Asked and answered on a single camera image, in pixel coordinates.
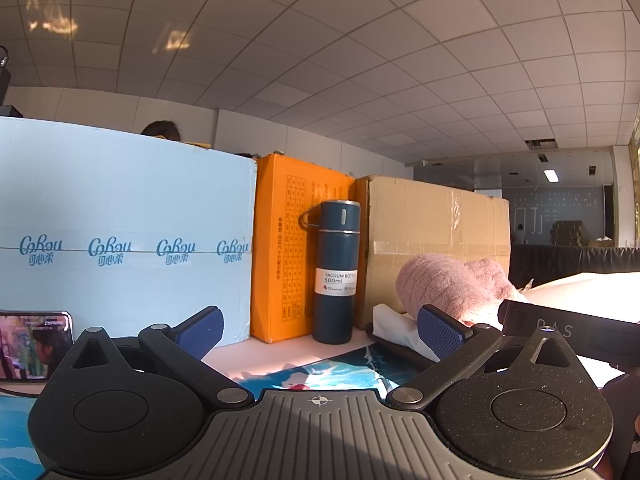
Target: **ribbed gray plate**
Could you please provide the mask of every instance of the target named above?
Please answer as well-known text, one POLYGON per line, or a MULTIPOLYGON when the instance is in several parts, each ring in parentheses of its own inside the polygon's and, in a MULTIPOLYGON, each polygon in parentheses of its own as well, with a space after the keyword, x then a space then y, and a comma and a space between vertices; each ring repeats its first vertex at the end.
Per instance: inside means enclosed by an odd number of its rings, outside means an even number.
MULTIPOLYGON (((56 473, 46 480, 62 480, 56 473)), ((183 457, 140 480, 495 480, 444 446, 420 413, 371 390, 268 390, 213 418, 183 457)), ((565 480, 596 480, 591 470, 565 480)))

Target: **blue gripper pad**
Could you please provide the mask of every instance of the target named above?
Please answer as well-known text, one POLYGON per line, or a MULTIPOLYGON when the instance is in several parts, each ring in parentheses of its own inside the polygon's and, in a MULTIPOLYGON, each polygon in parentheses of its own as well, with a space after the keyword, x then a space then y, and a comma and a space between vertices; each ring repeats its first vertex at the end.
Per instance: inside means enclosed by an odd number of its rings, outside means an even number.
POLYGON ((443 316, 446 314, 439 315, 422 307, 417 319, 418 336, 440 359, 452 354, 465 343, 464 333, 459 332, 460 329, 453 327, 443 316))
POLYGON ((202 359, 222 339, 225 319, 216 306, 208 306, 171 329, 171 339, 196 359, 202 359))

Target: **white wall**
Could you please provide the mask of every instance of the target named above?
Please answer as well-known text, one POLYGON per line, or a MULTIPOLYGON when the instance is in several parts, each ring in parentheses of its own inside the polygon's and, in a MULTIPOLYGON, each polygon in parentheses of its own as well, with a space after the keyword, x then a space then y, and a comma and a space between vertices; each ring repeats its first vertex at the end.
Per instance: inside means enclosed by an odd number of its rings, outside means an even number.
POLYGON ((414 168, 406 168, 402 162, 386 156, 305 130, 226 110, 220 110, 218 115, 214 148, 222 152, 259 155, 279 151, 356 178, 368 174, 414 178, 414 168))
POLYGON ((182 140, 213 143, 216 110, 160 99, 76 88, 9 87, 4 104, 29 119, 140 133, 153 121, 174 121, 182 140))
POLYGON ((636 246, 636 213, 631 154, 628 146, 613 147, 614 218, 616 245, 636 246))

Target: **light blue box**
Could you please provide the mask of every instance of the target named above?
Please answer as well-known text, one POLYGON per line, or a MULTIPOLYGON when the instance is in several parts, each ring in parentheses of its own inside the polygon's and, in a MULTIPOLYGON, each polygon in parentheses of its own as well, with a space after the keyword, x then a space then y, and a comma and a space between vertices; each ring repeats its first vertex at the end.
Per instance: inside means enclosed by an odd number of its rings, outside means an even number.
POLYGON ((213 304, 218 345, 247 339, 255 181, 249 158, 0 118, 0 308, 118 337, 213 304))

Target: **orange box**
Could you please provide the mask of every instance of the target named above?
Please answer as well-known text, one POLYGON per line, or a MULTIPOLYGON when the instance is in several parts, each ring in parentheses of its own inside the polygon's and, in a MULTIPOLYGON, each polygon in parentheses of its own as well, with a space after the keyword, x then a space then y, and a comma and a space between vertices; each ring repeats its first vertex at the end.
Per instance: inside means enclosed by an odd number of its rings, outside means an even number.
MULTIPOLYGON (((318 231, 300 215, 324 200, 353 200, 355 179, 283 155, 258 160, 251 335, 275 343, 311 333, 318 231)), ((309 223, 318 223, 319 208, 309 223)))

